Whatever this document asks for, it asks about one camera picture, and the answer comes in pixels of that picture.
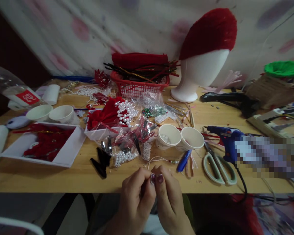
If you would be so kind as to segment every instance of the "scissors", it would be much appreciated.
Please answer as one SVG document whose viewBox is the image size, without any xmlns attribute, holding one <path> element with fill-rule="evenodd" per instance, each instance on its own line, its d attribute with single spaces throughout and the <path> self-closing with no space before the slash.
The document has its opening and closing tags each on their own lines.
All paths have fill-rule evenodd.
<svg viewBox="0 0 294 235">
<path fill-rule="evenodd" d="M 204 170 L 205 170 L 206 174 L 208 175 L 208 177 L 212 181 L 214 181 L 215 183 L 218 183 L 218 184 L 228 184 L 228 185 L 236 184 L 237 183 L 236 174 L 235 174 L 234 170 L 232 169 L 232 167 L 228 164 L 228 162 L 225 161 L 223 159 L 223 157 L 216 156 L 206 142 L 205 142 L 205 147 L 207 149 L 207 154 L 203 158 L 203 166 L 204 166 Z M 214 175 L 216 177 L 214 177 L 214 175 L 211 174 L 211 172 L 208 170 L 208 166 L 207 166 L 208 159 L 211 163 L 212 170 L 213 170 Z M 222 163 L 229 170 L 230 176 L 227 174 Z"/>
</svg>

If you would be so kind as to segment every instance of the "cardboard box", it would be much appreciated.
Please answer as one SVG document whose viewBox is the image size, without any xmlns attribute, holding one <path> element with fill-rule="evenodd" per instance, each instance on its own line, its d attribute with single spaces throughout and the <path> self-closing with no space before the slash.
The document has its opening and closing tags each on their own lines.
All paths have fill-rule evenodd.
<svg viewBox="0 0 294 235">
<path fill-rule="evenodd" d="M 97 110 L 102 110 L 102 109 L 94 109 L 94 110 L 89 110 L 89 113 L 93 113 Z M 131 129 L 129 127 L 112 127 L 112 129 L 115 129 L 118 133 L 120 132 L 120 129 L 123 129 L 126 132 L 129 132 Z M 98 130 L 93 130 L 93 131 L 89 131 L 87 129 L 87 124 L 86 124 L 86 128 L 84 131 L 84 134 L 92 141 L 96 141 L 96 140 L 100 140 L 100 139 L 104 139 L 108 136 L 108 134 L 110 133 L 110 135 L 113 136 L 117 136 L 118 134 L 115 133 L 111 133 L 110 131 L 108 131 L 107 129 L 98 129 Z"/>
<path fill-rule="evenodd" d="M 56 126 L 62 129 L 74 129 L 68 140 L 65 142 L 59 153 L 56 155 L 52 162 L 44 161 L 40 159 L 32 159 L 22 157 L 23 153 L 37 140 L 36 133 L 24 133 L 18 138 L 10 147 L 8 147 L 2 154 L 2 157 L 20 159 L 27 162 L 34 162 L 46 165 L 55 165 L 61 167 L 70 168 L 80 151 L 86 136 L 83 133 L 83 129 L 80 126 L 48 123 L 48 122 L 36 122 L 37 124 L 43 124 L 45 126 Z"/>
</svg>

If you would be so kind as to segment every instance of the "wooden table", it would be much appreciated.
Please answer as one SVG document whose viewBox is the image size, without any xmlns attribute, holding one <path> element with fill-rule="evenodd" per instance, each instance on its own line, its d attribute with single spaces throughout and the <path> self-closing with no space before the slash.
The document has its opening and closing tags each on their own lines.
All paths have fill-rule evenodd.
<svg viewBox="0 0 294 235">
<path fill-rule="evenodd" d="M 165 89 L 164 100 L 170 97 L 170 89 Z M 62 95 L 58 99 L 56 106 L 74 105 L 77 108 L 85 108 L 88 98 L 79 95 Z M 245 119 L 241 117 L 241 112 L 235 108 L 217 102 L 201 103 L 195 101 L 190 104 L 195 119 L 196 128 L 201 130 L 203 126 L 216 125 L 239 128 L 244 133 L 259 133 Z M 8 111 L 0 117 L 0 125 L 6 124 L 12 117 L 20 115 L 22 112 Z M 177 126 L 173 120 L 168 119 L 165 123 Z M 11 145 L 21 134 L 8 135 L 5 149 Z M 108 177 L 101 179 L 90 162 L 90 158 L 97 159 L 96 143 L 86 138 L 79 154 L 77 155 L 70 169 L 47 166 L 23 162 L 20 160 L 1 158 L 0 159 L 0 192 L 39 192 L 39 193 L 111 193 L 119 191 L 125 178 L 131 175 L 139 167 L 144 167 L 146 162 L 138 157 L 131 162 L 122 164 L 118 169 L 107 169 Z M 224 155 L 224 152 L 213 148 L 215 152 Z M 242 193 L 242 182 L 238 177 L 238 184 L 233 186 L 220 186 L 212 182 L 204 173 L 202 168 L 202 157 L 205 156 L 205 148 L 197 152 L 193 151 L 193 156 L 198 164 L 198 169 L 194 170 L 194 177 L 191 179 L 181 173 L 176 173 L 176 165 L 159 161 L 150 164 L 150 169 L 154 165 L 165 165 L 174 172 L 174 176 L 179 180 L 182 192 L 184 193 Z M 151 157 L 162 156 L 167 159 L 180 159 L 183 154 L 175 148 L 160 151 L 155 144 L 152 147 Z M 248 166 L 240 166 L 240 171 L 247 185 L 248 193 L 269 193 L 268 187 L 263 181 L 253 173 Z M 294 188 L 285 179 L 267 178 L 267 181 L 275 193 L 294 193 Z"/>
</svg>

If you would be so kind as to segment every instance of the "hand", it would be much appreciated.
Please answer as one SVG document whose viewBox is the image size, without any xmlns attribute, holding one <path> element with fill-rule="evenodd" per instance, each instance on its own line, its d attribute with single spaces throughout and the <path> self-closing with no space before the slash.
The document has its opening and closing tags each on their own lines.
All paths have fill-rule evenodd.
<svg viewBox="0 0 294 235">
<path fill-rule="evenodd" d="M 178 180 L 163 166 L 155 166 L 151 172 L 156 174 L 158 215 L 165 232 L 169 235 L 194 235 L 184 211 L 182 191 Z"/>
<path fill-rule="evenodd" d="M 119 210 L 109 222 L 105 234 L 142 233 L 156 199 L 150 176 L 150 171 L 140 168 L 123 181 Z"/>
</svg>

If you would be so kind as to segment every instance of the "blue marker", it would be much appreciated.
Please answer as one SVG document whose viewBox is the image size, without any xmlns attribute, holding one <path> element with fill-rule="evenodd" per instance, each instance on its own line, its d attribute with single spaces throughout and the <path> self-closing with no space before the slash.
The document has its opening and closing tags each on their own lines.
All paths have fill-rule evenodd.
<svg viewBox="0 0 294 235">
<path fill-rule="evenodd" d="M 182 172 L 187 164 L 187 160 L 192 153 L 192 150 L 188 150 L 185 152 L 185 155 L 182 157 L 179 165 L 177 166 L 177 172 Z"/>
</svg>

